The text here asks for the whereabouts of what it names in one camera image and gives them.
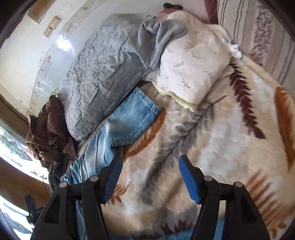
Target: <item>light switch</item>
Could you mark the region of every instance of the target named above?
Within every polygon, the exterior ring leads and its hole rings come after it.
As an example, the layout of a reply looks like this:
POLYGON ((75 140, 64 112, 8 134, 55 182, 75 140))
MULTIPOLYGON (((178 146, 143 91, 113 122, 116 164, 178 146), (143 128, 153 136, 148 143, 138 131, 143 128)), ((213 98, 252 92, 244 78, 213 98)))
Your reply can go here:
POLYGON ((44 35, 48 37, 49 34, 52 32, 52 30, 57 28, 60 22, 61 22, 61 19, 57 16, 54 16, 54 18, 49 23, 48 27, 45 29, 44 35))

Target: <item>silver screw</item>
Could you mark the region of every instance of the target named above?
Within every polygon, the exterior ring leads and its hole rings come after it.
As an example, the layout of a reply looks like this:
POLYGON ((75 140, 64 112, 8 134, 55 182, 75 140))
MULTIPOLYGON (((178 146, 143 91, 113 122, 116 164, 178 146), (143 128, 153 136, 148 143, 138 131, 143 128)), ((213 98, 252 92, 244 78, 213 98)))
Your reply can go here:
POLYGON ((66 183, 66 182, 61 182, 61 183, 59 184, 59 186, 60 186, 60 187, 66 187, 66 186, 67 186, 67 183, 66 183))
POLYGON ((242 187, 243 186, 243 183, 241 183, 241 182, 236 182, 235 184, 236 184, 237 187, 242 187))
POLYGON ((204 177, 204 180, 207 181, 207 182, 211 182, 212 177, 207 175, 207 176, 204 177))
POLYGON ((98 176, 92 176, 91 178, 90 178, 90 181, 91 182, 96 182, 98 180, 98 176))

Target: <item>white wall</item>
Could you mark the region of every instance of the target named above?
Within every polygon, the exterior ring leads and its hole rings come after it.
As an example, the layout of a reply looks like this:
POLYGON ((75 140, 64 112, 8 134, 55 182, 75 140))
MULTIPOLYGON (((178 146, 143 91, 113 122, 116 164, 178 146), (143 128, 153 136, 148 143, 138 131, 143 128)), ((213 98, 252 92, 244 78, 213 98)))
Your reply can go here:
POLYGON ((0 94, 20 113, 27 114, 32 89, 43 59, 62 27, 87 0, 56 0, 40 24, 27 15, 0 49, 0 94), (54 16, 62 21, 47 38, 54 16))

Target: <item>gray quilted blanket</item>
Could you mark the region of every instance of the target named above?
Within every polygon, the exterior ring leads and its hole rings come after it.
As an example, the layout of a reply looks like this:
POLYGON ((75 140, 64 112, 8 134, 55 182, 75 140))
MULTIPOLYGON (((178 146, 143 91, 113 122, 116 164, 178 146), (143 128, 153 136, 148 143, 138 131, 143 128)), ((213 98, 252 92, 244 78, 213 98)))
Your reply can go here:
POLYGON ((147 14, 108 17, 58 91, 70 134, 83 143, 144 75, 157 70, 165 44, 185 34, 175 20, 157 22, 147 14))

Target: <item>blue gripper pad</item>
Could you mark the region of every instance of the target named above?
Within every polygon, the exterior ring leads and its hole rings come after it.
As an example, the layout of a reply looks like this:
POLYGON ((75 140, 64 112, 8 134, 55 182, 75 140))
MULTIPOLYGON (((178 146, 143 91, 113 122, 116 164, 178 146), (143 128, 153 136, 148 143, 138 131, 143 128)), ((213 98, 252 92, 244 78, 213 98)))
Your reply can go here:
POLYGON ((198 183, 192 175, 190 170, 193 170, 194 166, 191 164, 190 160, 186 155, 181 155, 179 158, 179 170, 181 172, 182 178, 189 192, 189 196, 196 204, 201 201, 198 183))
POLYGON ((103 201, 105 203, 108 200, 110 200, 113 196, 122 168, 123 168, 123 159, 122 157, 118 157, 117 163, 114 166, 112 172, 110 173, 109 178, 105 185, 105 194, 103 197, 103 201))

